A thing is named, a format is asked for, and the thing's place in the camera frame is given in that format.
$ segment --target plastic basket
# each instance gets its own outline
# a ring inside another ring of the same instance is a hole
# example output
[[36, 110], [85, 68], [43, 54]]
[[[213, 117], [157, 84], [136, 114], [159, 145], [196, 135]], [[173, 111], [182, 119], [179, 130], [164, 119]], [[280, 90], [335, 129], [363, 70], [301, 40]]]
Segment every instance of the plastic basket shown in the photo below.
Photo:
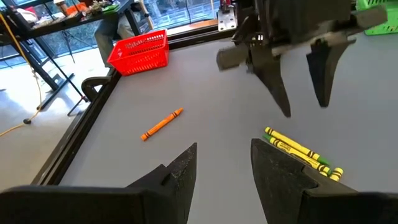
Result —
[[168, 62], [166, 30], [120, 40], [108, 58], [108, 63], [124, 76], [164, 67]]
[[387, 11], [387, 22], [368, 29], [366, 35], [393, 34], [398, 32], [398, 1], [397, 0], [357, 0], [356, 9], [365, 10], [377, 5], [384, 5]]

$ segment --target black metal frame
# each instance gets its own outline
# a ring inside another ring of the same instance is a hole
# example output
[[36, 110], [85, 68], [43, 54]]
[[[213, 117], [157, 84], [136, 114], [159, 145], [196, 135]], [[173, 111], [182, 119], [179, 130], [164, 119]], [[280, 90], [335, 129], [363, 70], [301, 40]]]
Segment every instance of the black metal frame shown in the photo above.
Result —
[[[170, 50], [200, 44], [212, 40], [224, 39], [233, 35], [233, 30], [218, 32], [218, 26], [209, 26], [191, 30], [169, 37]], [[58, 145], [55, 147], [39, 173], [33, 179], [34, 185], [58, 185], [75, 158], [81, 144], [90, 132], [103, 106], [118, 84], [120, 73], [111, 69], [108, 84], [104, 85], [83, 114], [73, 120]]]

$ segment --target floor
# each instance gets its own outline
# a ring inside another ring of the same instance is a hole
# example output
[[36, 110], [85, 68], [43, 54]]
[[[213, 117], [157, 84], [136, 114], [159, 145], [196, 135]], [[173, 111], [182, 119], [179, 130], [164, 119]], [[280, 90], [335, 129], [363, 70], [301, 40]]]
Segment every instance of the floor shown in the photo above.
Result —
[[[56, 61], [65, 73], [75, 73], [72, 81], [78, 88], [85, 78], [103, 76], [108, 72], [103, 67], [98, 49], [73, 56], [76, 64], [73, 64], [69, 55]], [[50, 74], [57, 73], [50, 62], [46, 63], [44, 70]], [[49, 90], [46, 85], [42, 85], [42, 88], [42, 93]], [[39, 104], [39, 94], [27, 65], [0, 70], [0, 90], [0, 132], [3, 132], [34, 114]], [[0, 190], [30, 184], [74, 119], [73, 116], [68, 117], [67, 113], [79, 99], [78, 93], [68, 84], [31, 125], [13, 130], [0, 138]], [[73, 114], [86, 106], [87, 103], [82, 103]]]

